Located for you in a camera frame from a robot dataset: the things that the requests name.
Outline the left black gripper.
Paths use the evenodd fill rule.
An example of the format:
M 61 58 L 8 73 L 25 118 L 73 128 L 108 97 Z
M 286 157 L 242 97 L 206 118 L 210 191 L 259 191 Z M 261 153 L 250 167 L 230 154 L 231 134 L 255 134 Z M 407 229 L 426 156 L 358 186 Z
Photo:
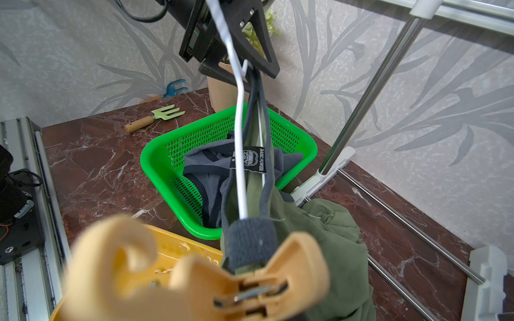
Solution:
M 167 12 L 185 30 L 179 51 L 185 61 L 195 59 L 199 71 L 208 77 L 236 85 L 236 79 L 220 67 L 223 58 L 236 57 L 239 63 L 272 78 L 280 72 L 270 41 L 265 13 L 272 1 L 165 1 Z

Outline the navy blue tank top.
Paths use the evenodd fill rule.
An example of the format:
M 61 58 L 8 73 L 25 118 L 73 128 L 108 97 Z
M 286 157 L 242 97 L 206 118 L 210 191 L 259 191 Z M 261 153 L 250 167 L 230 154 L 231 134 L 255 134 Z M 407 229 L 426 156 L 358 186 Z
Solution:
M 221 228 L 222 199 L 230 171 L 235 169 L 234 133 L 228 139 L 205 144 L 187 153 L 183 176 L 189 179 L 202 197 L 202 223 L 207 228 Z M 273 150 L 275 184 L 303 159 L 301 152 L 287 154 L 280 147 Z M 244 147 L 245 171 L 265 174 L 264 147 Z

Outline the white wire hanger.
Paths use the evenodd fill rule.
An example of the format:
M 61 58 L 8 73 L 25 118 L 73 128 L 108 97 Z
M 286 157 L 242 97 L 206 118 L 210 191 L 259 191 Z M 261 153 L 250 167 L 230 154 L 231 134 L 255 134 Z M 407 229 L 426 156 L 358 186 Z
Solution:
M 237 56 L 234 42 L 230 34 L 228 24 L 225 20 L 219 1 L 207 0 L 211 16 L 218 29 L 220 38 L 225 45 L 230 60 L 230 65 L 234 72 L 236 86 L 238 88 L 236 115 L 234 121 L 234 152 L 235 152 L 235 171 L 236 171 L 236 190 L 238 199 L 238 221 L 248 219 L 248 206 L 246 195 L 246 176 L 244 172 L 244 150 L 243 150 L 243 104 L 244 104 L 244 85 L 243 76 L 245 75 L 249 62 L 245 60 L 243 64 Z

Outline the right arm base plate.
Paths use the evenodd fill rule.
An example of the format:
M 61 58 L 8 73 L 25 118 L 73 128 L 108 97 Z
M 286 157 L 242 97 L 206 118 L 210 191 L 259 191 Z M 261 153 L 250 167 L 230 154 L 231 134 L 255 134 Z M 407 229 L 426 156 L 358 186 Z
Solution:
M 44 243 L 36 188 L 42 178 L 28 169 L 11 170 L 13 155 L 1 147 L 1 265 Z

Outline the olive green tank top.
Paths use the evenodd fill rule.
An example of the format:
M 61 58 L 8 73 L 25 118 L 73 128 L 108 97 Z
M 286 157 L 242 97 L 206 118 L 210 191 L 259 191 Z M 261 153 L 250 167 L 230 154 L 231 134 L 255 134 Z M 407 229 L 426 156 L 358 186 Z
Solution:
M 323 199 L 297 206 L 275 185 L 274 149 L 262 79 L 249 73 L 252 92 L 236 155 L 256 168 L 222 186 L 221 222 L 227 269 L 238 277 L 234 293 L 215 306 L 229 320 L 375 320 L 368 249 L 346 208 Z

